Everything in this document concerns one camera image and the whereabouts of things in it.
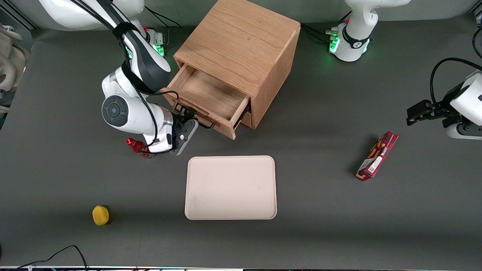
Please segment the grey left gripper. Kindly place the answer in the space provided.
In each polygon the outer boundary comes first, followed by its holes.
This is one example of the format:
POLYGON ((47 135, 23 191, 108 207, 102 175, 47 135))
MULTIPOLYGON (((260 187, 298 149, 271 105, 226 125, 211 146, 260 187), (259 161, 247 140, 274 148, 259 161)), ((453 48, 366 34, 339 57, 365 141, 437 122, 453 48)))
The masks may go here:
POLYGON ((463 116, 454 116, 449 109, 440 105, 422 100, 407 109, 406 123, 408 126, 424 120, 444 118, 442 125, 447 128, 447 135, 453 139, 482 140, 482 127, 473 123, 464 124, 463 116))

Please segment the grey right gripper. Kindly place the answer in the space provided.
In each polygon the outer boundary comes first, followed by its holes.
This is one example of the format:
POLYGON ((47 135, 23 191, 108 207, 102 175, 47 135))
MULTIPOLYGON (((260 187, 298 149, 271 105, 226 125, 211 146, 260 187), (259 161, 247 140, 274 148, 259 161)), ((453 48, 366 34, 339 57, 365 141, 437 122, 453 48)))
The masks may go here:
POLYGON ((172 155, 180 155, 199 127, 195 119, 197 111, 191 107, 181 107, 180 114, 174 114, 172 129, 172 155))

